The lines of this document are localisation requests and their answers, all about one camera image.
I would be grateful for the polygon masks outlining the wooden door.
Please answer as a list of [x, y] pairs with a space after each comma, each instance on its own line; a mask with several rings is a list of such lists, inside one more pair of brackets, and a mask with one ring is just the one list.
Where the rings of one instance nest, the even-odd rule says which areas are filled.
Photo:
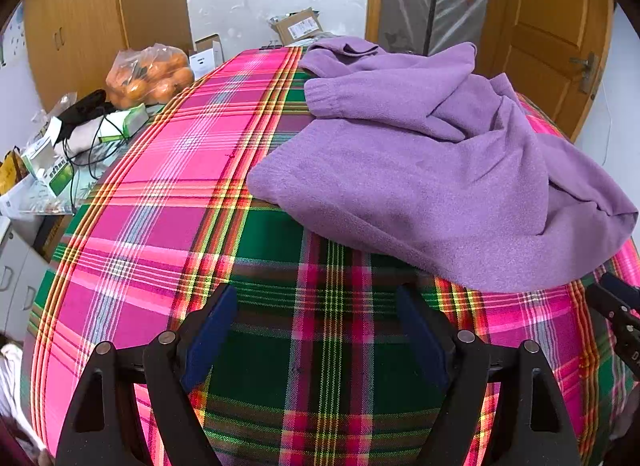
[[476, 70], [513, 88], [576, 140], [611, 43], [614, 0], [488, 0]]

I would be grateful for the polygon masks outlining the black folded cloth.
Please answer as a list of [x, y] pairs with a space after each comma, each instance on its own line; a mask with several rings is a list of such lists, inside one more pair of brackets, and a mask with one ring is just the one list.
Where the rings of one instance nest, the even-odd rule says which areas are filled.
[[116, 110], [115, 106], [107, 100], [107, 95], [102, 88], [93, 91], [87, 96], [78, 100], [74, 105], [58, 114], [61, 121], [61, 129], [54, 144], [68, 140], [73, 131], [90, 120], [102, 118], [106, 114], [111, 114]]

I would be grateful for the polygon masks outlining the pink plaid bed cover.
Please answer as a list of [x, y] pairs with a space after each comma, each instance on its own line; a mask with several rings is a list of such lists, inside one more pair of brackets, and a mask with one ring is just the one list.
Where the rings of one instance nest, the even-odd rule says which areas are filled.
[[50, 449], [94, 346], [145, 345], [219, 283], [239, 312], [191, 402], [226, 465], [408, 465], [442, 403], [398, 325], [417, 282], [454, 326], [541, 345], [586, 465], [603, 460], [634, 377], [586, 281], [479, 293], [314, 235], [247, 192], [310, 116], [300, 48], [235, 56], [179, 94], [80, 206], [35, 298], [23, 405]]

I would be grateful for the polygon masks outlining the purple knit sweater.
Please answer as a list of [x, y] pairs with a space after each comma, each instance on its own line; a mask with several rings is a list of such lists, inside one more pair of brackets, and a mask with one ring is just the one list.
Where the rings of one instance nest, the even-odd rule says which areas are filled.
[[506, 76], [475, 72], [473, 44], [420, 56], [339, 36], [300, 65], [311, 122], [247, 187], [306, 229], [491, 293], [575, 281], [631, 237], [623, 189], [536, 132]]

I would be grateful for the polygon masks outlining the cardboard box with label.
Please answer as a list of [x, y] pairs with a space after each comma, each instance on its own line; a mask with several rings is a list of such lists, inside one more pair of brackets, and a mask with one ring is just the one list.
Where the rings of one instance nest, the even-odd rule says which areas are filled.
[[318, 14], [311, 7], [295, 13], [271, 17], [269, 25], [278, 34], [283, 45], [312, 38], [323, 31]]

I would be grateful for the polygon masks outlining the bag of oranges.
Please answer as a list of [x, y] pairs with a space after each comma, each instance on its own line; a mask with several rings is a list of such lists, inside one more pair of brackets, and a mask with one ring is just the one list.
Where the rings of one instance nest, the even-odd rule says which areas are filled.
[[165, 105], [194, 82], [180, 48], [155, 43], [141, 51], [120, 51], [105, 78], [107, 100], [118, 109]]

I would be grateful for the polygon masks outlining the wooden wardrobe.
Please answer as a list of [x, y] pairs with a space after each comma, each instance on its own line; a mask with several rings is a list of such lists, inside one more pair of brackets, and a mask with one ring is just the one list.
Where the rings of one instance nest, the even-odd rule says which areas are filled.
[[102, 88], [116, 55], [192, 48], [186, 0], [23, 0], [30, 70], [44, 109]]

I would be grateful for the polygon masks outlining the folding side table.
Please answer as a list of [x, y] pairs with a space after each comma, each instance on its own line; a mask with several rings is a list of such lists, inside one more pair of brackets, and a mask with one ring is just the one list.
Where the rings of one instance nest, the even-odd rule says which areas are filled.
[[[134, 136], [142, 133], [163, 107], [145, 106], [149, 120]], [[91, 120], [74, 131], [68, 140], [53, 146], [37, 142], [23, 157], [32, 170], [20, 183], [1, 196], [1, 212], [9, 218], [26, 215], [71, 215], [88, 198], [111, 165], [127, 152], [128, 140], [101, 142], [98, 132], [102, 118]]]

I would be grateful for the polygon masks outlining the green white medicine box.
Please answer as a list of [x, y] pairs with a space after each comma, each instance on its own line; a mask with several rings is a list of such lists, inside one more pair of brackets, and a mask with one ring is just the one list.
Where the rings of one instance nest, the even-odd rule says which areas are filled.
[[111, 112], [101, 121], [98, 139], [101, 142], [128, 140], [134, 137], [148, 120], [149, 114], [144, 104]]

